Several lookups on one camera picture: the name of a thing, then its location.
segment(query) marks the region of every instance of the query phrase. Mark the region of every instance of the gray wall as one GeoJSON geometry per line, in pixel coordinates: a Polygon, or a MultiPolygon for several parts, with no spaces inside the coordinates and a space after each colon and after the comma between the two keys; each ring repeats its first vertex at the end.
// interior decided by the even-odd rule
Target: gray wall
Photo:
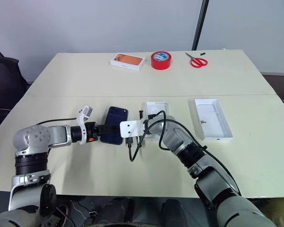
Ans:
{"type": "Polygon", "coordinates": [[[201,3],[0,0],[0,51],[32,81],[59,52],[189,50],[201,3]]]}
{"type": "Polygon", "coordinates": [[[264,74],[284,75],[284,0],[210,0],[198,50],[242,49],[264,74]]]}

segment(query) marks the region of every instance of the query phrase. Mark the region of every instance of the blue phone case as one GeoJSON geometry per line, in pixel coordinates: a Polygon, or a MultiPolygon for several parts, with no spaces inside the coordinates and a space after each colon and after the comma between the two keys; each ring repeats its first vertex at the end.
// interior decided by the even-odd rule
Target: blue phone case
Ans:
{"type": "MultiPolygon", "coordinates": [[[[128,110],[111,106],[108,110],[105,124],[120,125],[120,122],[127,121],[128,110]]],[[[103,143],[110,143],[121,145],[123,138],[120,131],[109,132],[101,136],[100,141],[103,143]]]]}

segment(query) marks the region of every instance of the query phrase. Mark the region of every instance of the red scissors handle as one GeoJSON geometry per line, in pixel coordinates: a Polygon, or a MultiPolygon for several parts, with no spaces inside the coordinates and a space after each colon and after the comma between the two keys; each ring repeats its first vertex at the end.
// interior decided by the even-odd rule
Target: red scissors handle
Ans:
{"type": "Polygon", "coordinates": [[[203,58],[193,58],[190,60],[192,67],[200,68],[208,64],[208,61],[203,58]]]}

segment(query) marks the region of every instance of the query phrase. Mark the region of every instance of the orange phone box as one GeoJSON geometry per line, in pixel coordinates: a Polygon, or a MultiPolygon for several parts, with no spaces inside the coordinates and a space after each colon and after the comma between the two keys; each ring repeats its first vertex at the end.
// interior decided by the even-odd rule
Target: orange phone box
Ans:
{"type": "Polygon", "coordinates": [[[116,56],[110,60],[111,65],[136,71],[139,71],[145,62],[145,58],[123,53],[117,53],[116,56]]]}

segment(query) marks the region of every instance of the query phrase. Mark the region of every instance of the white bracket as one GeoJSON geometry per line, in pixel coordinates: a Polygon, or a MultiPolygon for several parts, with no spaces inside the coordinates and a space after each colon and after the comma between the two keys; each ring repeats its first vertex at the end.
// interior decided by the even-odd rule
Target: white bracket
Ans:
{"type": "Polygon", "coordinates": [[[84,122],[89,118],[93,108],[91,108],[88,105],[85,105],[82,110],[79,111],[78,117],[77,117],[77,123],[81,128],[81,134],[82,139],[81,141],[78,141],[79,144],[85,144],[86,143],[86,128],[84,122]]]}
{"type": "Polygon", "coordinates": [[[126,121],[120,123],[120,133],[122,138],[142,136],[144,134],[144,120],[126,121]]]}

